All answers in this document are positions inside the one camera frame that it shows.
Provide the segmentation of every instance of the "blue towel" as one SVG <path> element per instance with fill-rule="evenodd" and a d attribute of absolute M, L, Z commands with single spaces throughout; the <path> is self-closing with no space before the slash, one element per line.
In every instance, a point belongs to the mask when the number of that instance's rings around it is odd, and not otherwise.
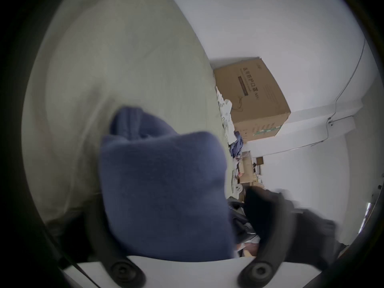
<path fill-rule="evenodd" d="M 103 138 L 99 174 L 111 233 L 127 255 L 200 262 L 233 257 L 226 160 L 209 132 L 179 135 L 122 108 Z"/>

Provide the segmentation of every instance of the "electrical cable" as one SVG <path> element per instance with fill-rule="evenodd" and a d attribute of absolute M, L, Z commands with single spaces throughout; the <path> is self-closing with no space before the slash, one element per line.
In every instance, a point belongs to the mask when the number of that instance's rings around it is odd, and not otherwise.
<path fill-rule="evenodd" d="M 358 63 L 356 64 L 356 67 L 355 67 L 355 69 L 354 69 L 354 71 L 353 71 L 351 77 L 349 78 L 347 84 L 344 86 L 344 88 L 341 90 L 341 92 L 340 92 L 340 93 L 338 94 L 338 96 L 336 97 L 336 100 L 335 100 L 335 110 L 334 110 L 333 114 L 331 115 L 331 117 L 329 117 L 329 118 L 327 119 L 327 121 L 326 121 L 325 127 L 326 127 L 326 129 L 327 129 L 327 137 L 326 137 L 324 140 L 318 141 L 318 142 L 316 142 L 316 143 L 306 144 L 306 145 L 303 145 L 303 146 L 300 146 L 300 147 L 295 147 L 295 148 L 287 149 L 287 150 L 285 150 L 285 151 L 294 151 L 295 149 L 299 149 L 299 148 L 306 147 L 306 146 L 315 146 L 316 144 L 319 144 L 319 143 L 322 143 L 322 142 L 328 140 L 328 138 L 329 138 L 328 124 L 329 124 L 331 118 L 336 114 L 336 111 L 337 111 L 337 101 L 339 100 L 340 96 L 343 94 L 343 92 L 344 92 L 345 89 L 347 88 L 348 84 L 351 82 L 351 80 L 352 80 L 352 78 L 353 78 L 353 76 L 354 76 L 356 70 L 358 69 L 358 66 L 359 66 L 360 61 L 361 61 L 362 53 L 364 52 L 365 42 L 366 42 L 366 41 L 365 41 L 365 38 L 364 38 L 364 42 L 363 42 L 363 44 L 362 44 L 362 50 L 361 50 L 361 54 L 360 54 Z M 285 152 L 285 151 L 272 152 L 272 153 L 270 153 L 270 154 L 265 154 L 264 156 L 274 155 L 274 154 L 279 154 L 279 153 L 281 153 L 281 152 Z"/>
<path fill-rule="evenodd" d="M 53 244 L 53 246 L 60 252 L 60 254 L 71 264 L 73 265 L 81 274 L 83 274 L 87 279 L 91 281 L 97 288 L 101 288 L 98 284 L 94 282 L 92 278 L 89 277 L 87 273 L 75 262 L 73 261 L 60 247 L 60 245 L 56 242 L 54 237 L 49 233 L 46 227 L 44 227 L 44 232 L 47 238 L 50 240 L 50 242 Z"/>

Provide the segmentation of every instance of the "white panel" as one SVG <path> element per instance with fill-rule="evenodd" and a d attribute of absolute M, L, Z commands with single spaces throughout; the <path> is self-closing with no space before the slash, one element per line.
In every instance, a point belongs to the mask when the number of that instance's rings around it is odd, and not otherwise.
<path fill-rule="evenodd" d="M 216 262 L 170 262 L 132 256 L 131 260 L 143 270 L 145 288 L 237 288 L 237 276 L 252 257 L 234 258 Z M 102 288 L 118 288 L 101 263 L 80 263 L 80 267 Z M 95 286 L 74 267 L 65 270 L 83 288 Z M 310 265 L 284 262 L 266 288 L 300 288 L 320 273 Z"/>

